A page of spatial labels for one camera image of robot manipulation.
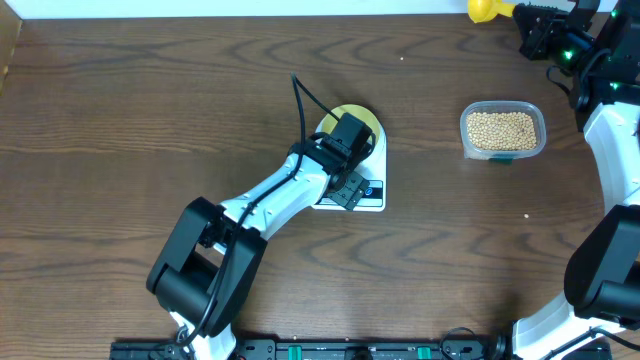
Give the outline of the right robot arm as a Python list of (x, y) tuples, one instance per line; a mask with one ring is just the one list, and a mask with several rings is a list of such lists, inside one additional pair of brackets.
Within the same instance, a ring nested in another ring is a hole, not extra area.
[(639, 348), (619, 336), (639, 328), (639, 4), (619, 0), (592, 36), (598, 8), (512, 12), (521, 54), (572, 81), (562, 90), (594, 155), (605, 215), (570, 257), (562, 292), (513, 324), (506, 359), (562, 359), (600, 337)]

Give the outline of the yellow bowl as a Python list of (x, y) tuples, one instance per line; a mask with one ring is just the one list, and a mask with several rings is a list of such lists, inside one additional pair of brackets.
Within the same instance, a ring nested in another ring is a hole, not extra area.
[[(381, 138), (381, 124), (376, 116), (367, 108), (355, 104), (344, 104), (333, 108), (331, 112), (338, 118), (341, 118), (345, 113), (355, 116), (373, 131), (377, 139)], [(316, 131), (329, 134), (337, 123), (338, 121), (333, 116), (326, 115), (316, 128)]]

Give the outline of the yellow measuring scoop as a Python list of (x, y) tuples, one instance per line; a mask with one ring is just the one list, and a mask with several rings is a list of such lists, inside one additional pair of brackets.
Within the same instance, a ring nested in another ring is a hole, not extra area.
[(511, 17), (516, 5), (503, 0), (469, 0), (467, 14), (474, 23), (493, 20), (497, 15)]

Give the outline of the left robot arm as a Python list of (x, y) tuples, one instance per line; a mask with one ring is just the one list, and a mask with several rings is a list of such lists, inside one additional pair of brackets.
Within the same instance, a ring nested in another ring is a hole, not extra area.
[(382, 138), (374, 115), (346, 111), (330, 131), (302, 137), (283, 165), (253, 189), (220, 204), (193, 200), (146, 280), (147, 290), (187, 332), (161, 351), (186, 359), (229, 358), (236, 347), (231, 323), (269, 239), (324, 197), (353, 210), (369, 186), (357, 168)]

